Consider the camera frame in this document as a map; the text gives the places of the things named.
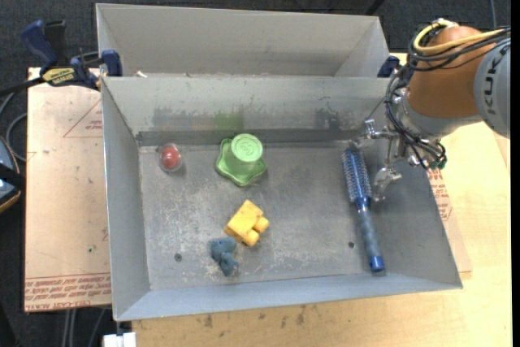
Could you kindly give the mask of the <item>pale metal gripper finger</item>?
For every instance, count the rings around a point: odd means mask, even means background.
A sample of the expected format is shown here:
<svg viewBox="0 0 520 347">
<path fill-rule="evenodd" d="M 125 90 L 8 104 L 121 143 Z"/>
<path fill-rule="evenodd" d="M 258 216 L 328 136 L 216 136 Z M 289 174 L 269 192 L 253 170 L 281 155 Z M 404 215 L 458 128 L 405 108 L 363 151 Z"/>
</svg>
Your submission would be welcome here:
<svg viewBox="0 0 520 347">
<path fill-rule="evenodd" d="M 363 126 L 352 139 L 352 147 L 369 147 L 377 140 L 384 139 L 384 133 L 376 129 L 373 119 L 366 119 Z"/>
<path fill-rule="evenodd" d="M 373 183 L 373 199 L 381 202 L 386 198 L 386 189 L 402 177 L 394 167 L 383 167 L 375 175 Z"/>
</svg>

